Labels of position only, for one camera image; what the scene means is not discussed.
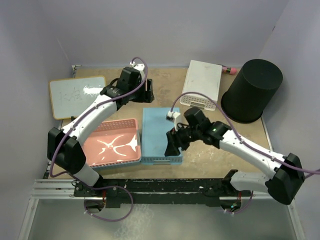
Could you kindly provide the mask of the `blue perforated basket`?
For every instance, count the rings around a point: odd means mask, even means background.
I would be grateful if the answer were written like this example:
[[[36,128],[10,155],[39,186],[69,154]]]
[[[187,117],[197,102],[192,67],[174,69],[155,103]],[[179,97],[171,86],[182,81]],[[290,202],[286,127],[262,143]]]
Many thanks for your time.
[[[141,163],[143,165],[180,165],[183,156],[165,156],[166,133],[174,124],[166,120],[169,107],[145,107],[142,114]]]

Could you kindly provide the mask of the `large black plastic bin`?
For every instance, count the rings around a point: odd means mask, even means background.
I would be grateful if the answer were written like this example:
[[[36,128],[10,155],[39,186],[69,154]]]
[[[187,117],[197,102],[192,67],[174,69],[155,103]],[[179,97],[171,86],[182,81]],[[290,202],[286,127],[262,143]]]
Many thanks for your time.
[[[265,59],[247,61],[221,98],[221,108],[233,121],[249,124],[258,120],[283,82],[283,74]]]

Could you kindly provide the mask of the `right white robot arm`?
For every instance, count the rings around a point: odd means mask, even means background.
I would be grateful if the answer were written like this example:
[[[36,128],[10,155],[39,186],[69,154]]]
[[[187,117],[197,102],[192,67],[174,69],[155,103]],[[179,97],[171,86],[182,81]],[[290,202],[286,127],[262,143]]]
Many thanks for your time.
[[[185,117],[187,124],[181,122],[182,117]],[[202,141],[206,145],[234,154],[261,171],[231,171],[227,180],[222,183],[222,190],[228,196],[233,196],[238,191],[257,191],[268,193],[281,204],[290,205],[305,181],[298,156],[268,150],[239,135],[221,121],[211,122],[197,107],[188,109],[183,115],[170,110],[166,119],[174,124],[166,133],[166,157],[178,156],[191,143]]]

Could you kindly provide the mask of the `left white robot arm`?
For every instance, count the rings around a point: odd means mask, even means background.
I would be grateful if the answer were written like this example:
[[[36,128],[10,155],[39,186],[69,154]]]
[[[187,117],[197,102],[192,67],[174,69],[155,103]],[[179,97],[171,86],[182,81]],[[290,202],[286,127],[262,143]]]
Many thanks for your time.
[[[91,196],[103,191],[103,177],[87,163],[82,149],[90,134],[108,117],[129,102],[151,103],[154,100],[152,80],[147,78],[145,63],[131,63],[122,69],[116,85],[105,86],[93,103],[64,129],[53,127],[47,137],[47,157],[65,173],[85,184]]]

